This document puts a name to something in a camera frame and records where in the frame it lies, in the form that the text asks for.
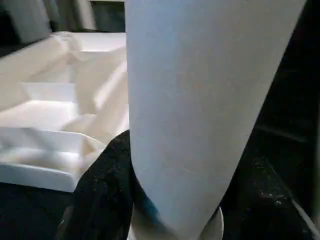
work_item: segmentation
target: white cylinder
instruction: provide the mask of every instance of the white cylinder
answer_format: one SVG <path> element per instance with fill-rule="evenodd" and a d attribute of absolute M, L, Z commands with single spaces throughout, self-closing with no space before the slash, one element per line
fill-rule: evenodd
<path fill-rule="evenodd" d="M 220 204 L 304 3 L 126 1 L 133 167 L 179 239 Z"/>

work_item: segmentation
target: black fabric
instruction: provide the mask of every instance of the black fabric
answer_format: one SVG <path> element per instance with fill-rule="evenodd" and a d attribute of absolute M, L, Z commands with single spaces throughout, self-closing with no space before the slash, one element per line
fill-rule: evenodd
<path fill-rule="evenodd" d="M 80 179 L 63 239 L 126 240 L 133 208 L 132 179 L 126 131 L 109 143 Z"/>

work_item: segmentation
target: white packaging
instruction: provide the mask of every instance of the white packaging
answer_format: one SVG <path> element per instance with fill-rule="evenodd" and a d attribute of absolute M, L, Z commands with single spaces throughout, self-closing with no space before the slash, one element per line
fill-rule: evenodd
<path fill-rule="evenodd" d="M 128 0 L 134 171 L 179 239 L 224 196 L 304 0 Z"/>

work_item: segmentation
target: paper towel roll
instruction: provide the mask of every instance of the paper towel roll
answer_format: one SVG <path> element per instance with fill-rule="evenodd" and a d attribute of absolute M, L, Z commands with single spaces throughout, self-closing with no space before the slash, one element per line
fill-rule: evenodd
<path fill-rule="evenodd" d="M 178 238 L 225 194 L 304 3 L 126 1 L 132 162 Z"/>

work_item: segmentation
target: white plastic tray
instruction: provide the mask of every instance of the white plastic tray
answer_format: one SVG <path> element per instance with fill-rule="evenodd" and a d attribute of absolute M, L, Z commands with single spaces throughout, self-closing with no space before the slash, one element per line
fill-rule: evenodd
<path fill-rule="evenodd" d="M 0 59 L 0 182 L 73 192 L 129 128 L 126 35 L 60 32 Z"/>

